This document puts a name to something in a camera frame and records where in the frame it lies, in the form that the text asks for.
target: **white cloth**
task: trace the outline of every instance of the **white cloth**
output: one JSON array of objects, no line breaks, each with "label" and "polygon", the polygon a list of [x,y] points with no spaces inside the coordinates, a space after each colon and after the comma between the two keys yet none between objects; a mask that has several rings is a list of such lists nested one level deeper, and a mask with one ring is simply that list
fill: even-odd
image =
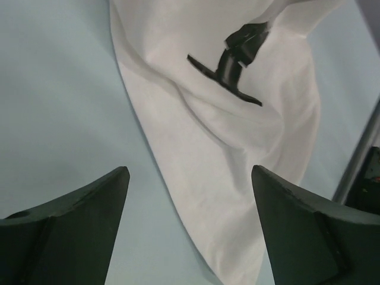
[{"label": "white cloth", "polygon": [[297,3],[276,18],[239,82],[259,107],[204,77],[186,56],[216,69],[227,36],[254,23],[272,0],[111,1],[133,107],[186,230],[225,285],[255,284],[261,266],[253,165],[293,183],[304,174],[320,112],[306,35],[340,2]]}]

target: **gray floor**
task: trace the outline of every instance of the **gray floor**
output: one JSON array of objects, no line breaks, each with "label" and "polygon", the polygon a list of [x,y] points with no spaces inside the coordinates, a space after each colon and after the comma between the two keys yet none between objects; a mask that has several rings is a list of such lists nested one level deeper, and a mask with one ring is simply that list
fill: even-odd
[{"label": "gray floor", "polygon": [[[108,9],[107,0],[0,1],[0,217],[126,165],[132,178],[107,284],[218,285],[138,126]],[[309,41],[322,119],[303,186],[330,197],[380,91],[380,59],[352,0]],[[274,284],[267,258],[258,284]]]}]

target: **folded cloth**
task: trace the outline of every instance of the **folded cloth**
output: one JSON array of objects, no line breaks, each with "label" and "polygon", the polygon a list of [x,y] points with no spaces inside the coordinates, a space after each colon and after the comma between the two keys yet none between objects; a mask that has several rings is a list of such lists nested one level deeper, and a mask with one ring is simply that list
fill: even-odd
[{"label": "folded cloth", "polygon": [[[295,184],[305,172],[320,105],[306,36],[340,2],[303,1],[276,18],[268,11],[283,3],[273,0],[110,2],[116,57],[133,107],[183,225],[225,285],[255,284],[261,266],[253,165]],[[238,86],[263,107],[237,98],[186,60],[191,54],[216,69],[229,35],[268,20],[270,33]]]}]

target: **black clamp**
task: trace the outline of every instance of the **black clamp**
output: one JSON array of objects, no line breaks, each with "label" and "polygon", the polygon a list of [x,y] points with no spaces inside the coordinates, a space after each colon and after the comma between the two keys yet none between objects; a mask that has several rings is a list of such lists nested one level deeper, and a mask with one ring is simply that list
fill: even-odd
[{"label": "black clamp", "polygon": [[226,39],[227,48],[219,60],[216,71],[208,69],[191,55],[188,61],[208,78],[218,82],[243,101],[262,106],[261,101],[239,91],[238,82],[242,69],[250,65],[268,36],[268,23],[245,24]]}]

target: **light blue surface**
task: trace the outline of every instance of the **light blue surface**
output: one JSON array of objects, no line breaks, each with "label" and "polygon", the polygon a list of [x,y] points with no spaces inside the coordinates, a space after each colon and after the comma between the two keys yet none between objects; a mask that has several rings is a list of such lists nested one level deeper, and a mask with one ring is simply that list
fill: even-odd
[{"label": "light blue surface", "polygon": [[[108,6],[0,0],[0,218],[126,165],[131,183],[107,284],[220,285],[184,231],[138,126]],[[303,186],[330,197],[380,92],[380,59],[352,0],[309,42],[322,118]],[[258,284],[274,284],[267,257]]]}]

